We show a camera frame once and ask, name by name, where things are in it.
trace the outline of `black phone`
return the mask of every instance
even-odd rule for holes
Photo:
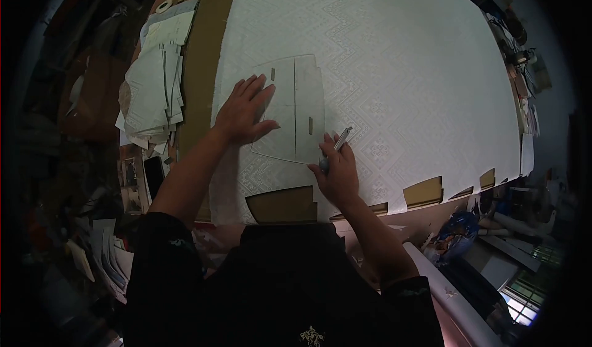
[[[144,174],[146,175],[150,197],[153,201],[156,198],[158,189],[160,189],[160,185],[165,179],[165,172],[162,171],[162,163],[159,156],[144,161]]]

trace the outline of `geometric pattern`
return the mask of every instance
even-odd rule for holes
[[[495,168],[519,175],[516,110],[499,49],[469,0],[233,0],[212,124],[234,84],[262,63],[314,54],[328,132],[351,126],[360,196],[406,210],[403,189],[442,176],[444,202]],[[224,156],[210,185],[212,221],[255,223],[245,197],[313,185],[319,220],[338,213],[306,166],[249,152]]]

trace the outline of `black shirt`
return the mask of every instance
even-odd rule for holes
[[[443,346],[427,278],[378,294],[353,268],[333,225],[248,226],[204,280],[179,220],[164,213],[139,220],[126,347]]]

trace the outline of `forearm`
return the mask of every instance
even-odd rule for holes
[[[163,181],[149,212],[164,212],[191,228],[210,185],[212,174],[228,147],[216,128],[179,161]]]
[[[380,277],[381,286],[419,275],[393,230],[361,198],[345,205],[342,213],[356,233],[366,260]]]

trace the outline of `tape roll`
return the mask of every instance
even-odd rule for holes
[[[156,8],[156,12],[162,13],[162,12],[166,11],[168,8],[170,8],[172,5],[173,5],[172,0],[165,0],[164,2],[160,3],[160,5]]]

